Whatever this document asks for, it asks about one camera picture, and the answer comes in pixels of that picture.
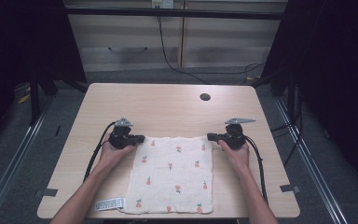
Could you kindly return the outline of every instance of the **black dot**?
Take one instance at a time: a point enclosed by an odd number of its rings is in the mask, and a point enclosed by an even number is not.
[[[203,94],[200,95],[200,98],[203,101],[209,101],[209,100],[211,100],[211,95],[208,94],[208,93],[203,93]]]

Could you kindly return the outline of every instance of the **gray carpet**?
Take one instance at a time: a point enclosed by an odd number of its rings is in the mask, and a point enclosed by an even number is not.
[[[240,68],[215,68],[214,72],[236,72]],[[255,69],[249,73],[249,77],[260,75],[260,70]],[[132,83],[183,83],[201,84],[192,76],[177,74],[169,69],[154,69],[143,71],[104,72],[87,74],[91,82],[132,82]],[[244,74],[239,75],[198,75],[200,78],[212,84],[238,85],[242,83]],[[0,223],[48,223],[37,217],[36,210],[41,199],[34,193],[44,189],[60,157],[63,145],[71,130],[78,108],[84,97],[84,93],[73,90],[63,83],[57,83],[58,94],[54,97],[50,109],[47,111],[44,122],[31,145],[20,171],[0,208]],[[269,85],[256,89],[260,103],[266,114],[271,129],[283,125],[283,119],[271,96]],[[42,104],[48,97],[41,95]],[[358,223],[358,174],[342,158],[339,148],[324,135],[324,128],[317,118],[312,115],[306,105],[303,107],[303,137],[310,148],[313,158],[316,160],[327,184],[336,196],[349,223]],[[0,132],[0,176],[7,168],[17,146],[25,135],[30,120],[30,105],[13,103],[4,120]],[[279,136],[287,132],[286,129],[274,132]],[[290,134],[275,138],[275,142],[284,161],[294,141]],[[286,172],[294,186],[301,190],[296,195],[301,214],[297,218],[280,219],[281,223],[334,223],[330,217],[324,202],[316,189],[310,174],[304,165],[300,155],[295,152],[286,166]],[[102,223],[101,220],[88,220],[88,223]]]

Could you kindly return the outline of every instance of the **cable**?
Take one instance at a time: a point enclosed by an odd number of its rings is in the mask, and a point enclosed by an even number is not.
[[[107,142],[107,141],[104,141],[104,142],[103,142],[103,139],[104,139],[104,137],[106,136],[107,130],[109,130],[109,128],[112,127],[112,125],[114,125],[115,123],[116,123],[116,122],[110,123],[110,124],[106,127],[106,129],[103,131],[103,135],[101,136],[100,142],[98,143],[97,147],[95,148],[94,152],[92,153],[91,159],[89,159],[89,166],[87,167],[86,173],[85,173],[85,175],[84,175],[83,182],[84,182],[84,181],[87,179],[87,177],[89,176],[90,171],[91,171],[92,164],[94,163],[95,158],[97,157],[98,152],[100,151],[101,146],[102,146],[105,142]]]
[[[267,204],[269,204],[269,199],[267,197],[267,191],[266,191],[266,182],[264,180],[264,168],[263,168],[263,159],[260,157],[260,153],[258,151],[257,145],[255,144],[255,141],[250,138],[249,136],[244,136],[246,141],[252,146],[252,148],[255,150],[255,155],[257,156],[257,162],[258,162],[258,168],[260,169],[260,185],[261,185],[261,191],[263,193],[263,198],[266,201]]]
[[[289,131],[286,131],[285,133],[282,133],[282,134],[279,134],[279,135],[276,135],[276,136],[272,136],[273,138],[279,138],[279,137],[282,137],[282,136],[285,136],[289,133]]]
[[[298,97],[298,114],[299,114],[299,118],[300,118],[300,129],[298,131],[298,135],[296,137],[296,143],[295,145],[292,147],[292,149],[290,150],[289,156],[287,157],[287,159],[284,161],[283,163],[283,167],[286,167],[287,162],[289,162],[290,158],[292,158],[293,153],[295,152],[295,149],[300,141],[300,139],[302,138],[301,133],[302,133],[302,101],[303,101],[303,96],[300,94],[300,90],[297,89],[297,97]]]
[[[245,70],[244,70],[244,71],[241,71],[241,72],[233,72],[233,73],[224,73],[224,72],[191,72],[191,73],[190,73],[190,72],[185,72],[185,71],[181,71],[181,70],[175,69],[175,68],[173,68],[173,67],[170,65],[170,63],[168,62],[167,54],[166,54],[166,52],[165,52],[164,39],[163,39],[163,37],[162,37],[162,28],[161,28],[161,27],[162,27],[161,17],[158,17],[159,37],[160,37],[160,39],[161,39],[162,53],[163,53],[163,55],[164,55],[165,63],[166,63],[173,71],[175,71],[175,72],[177,72],[177,73],[181,73],[181,74],[190,75],[190,76],[196,78],[197,80],[199,80],[199,81],[201,81],[201,82],[203,82],[203,83],[205,83],[205,84],[212,85],[211,83],[209,83],[209,82],[207,82],[207,81],[205,81],[205,80],[202,80],[201,78],[199,78],[199,77],[197,77],[197,76],[195,76],[195,75],[201,75],[201,74],[209,74],[209,75],[239,75],[239,74],[245,74],[246,77],[245,77],[244,81],[241,83],[241,85],[243,85],[243,83],[245,83],[246,80],[247,80],[247,73],[248,73],[248,72],[250,72],[250,71],[256,69],[256,68],[257,68],[258,66],[260,66],[260,65],[265,64],[265,63],[251,63],[251,64],[248,64],[248,65],[245,66]],[[247,68],[248,68],[249,66],[254,66],[254,65],[255,65],[254,68],[247,70]]]
[[[301,111],[301,104],[298,104],[298,106],[297,106],[297,114],[296,114],[296,118],[295,118],[295,120],[297,120],[299,117],[300,117],[300,111]],[[290,123],[286,123],[286,124],[283,124],[282,126],[279,126],[279,127],[277,127],[277,128],[273,128],[273,129],[270,129],[270,131],[271,132],[276,132],[276,131],[279,131],[279,130],[282,130],[282,129],[285,129],[285,128],[287,128],[287,127],[291,127],[291,126],[293,126],[293,123],[292,122],[290,122]]]

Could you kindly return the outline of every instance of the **white label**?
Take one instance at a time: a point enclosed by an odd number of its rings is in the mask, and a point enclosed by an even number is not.
[[[103,211],[109,209],[116,209],[124,207],[124,198],[114,198],[103,201],[98,201],[95,203],[95,211]]]

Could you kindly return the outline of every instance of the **metal frame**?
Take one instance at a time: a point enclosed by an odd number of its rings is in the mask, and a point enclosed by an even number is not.
[[[170,8],[123,8],[123,7],[20,7],[24,13],[63,13],[71,15],[106,15],[106,16],[159,16],[159,17],[191,17],[191,18],[220,18],[245,20],[280,21],[290,18],[307,18],[311,15],[290,15],[280,12],[249,12],[249,11],[220,11]]]
[[[43,120],[45,118],[46,112],[50,108],[50,105],[53,101],[53,97],[50,97],[48,104],[42,111],[40,117],[35,121],[34,125],[28,128],[27,134],[22,139],[20,146],[18,147],[16,154],[14,155],[13,159],[10,162],[10,165],[5,170],[4,175],[1,177],[0,180],[0,207],[2,202],[4,201],[7,193],[10,189],[11,184],[16,177],[16,173],[20,170],[21,164],[24,161],[31,144],[34,141],[37,133],[39,132],[40,127],[42,126]]]
[[[293,140],[295,143],[297,142],[297,138],[299,137],[299,131],[298,128],[291,124],[291,120],[289,116],[287,115],[287,108],[284,104],[282,99],[277,99],[276,101],[277,107],[279,108],[281,115],[283,117],[284,122],[287,124],[287,127],[289,129],[290,134],[293,137]],[[344,213],[341,210],[341,207],[339,206],[339,203],[337,202],[336,197],[333,195],[333,192],[328,187],[327,183],[324,180],[324,177],[319,170],[318,165],[316,164],[315,160],[312,158],[312,155],[310,154],[310,150],[308,149],[307,145],[304,142],[304,139],[298,140],[298,152],[301,155],[301,158],[303,159],[303,162],[305,163],[308,171],[310,172],[310,176],[312,177],[313,183],[315,184],[316,188],[318,189],[322,200],[324,201],[324,204],[333,219],[334,223],[336,224],[348,224],[347,219],[344,216]]]

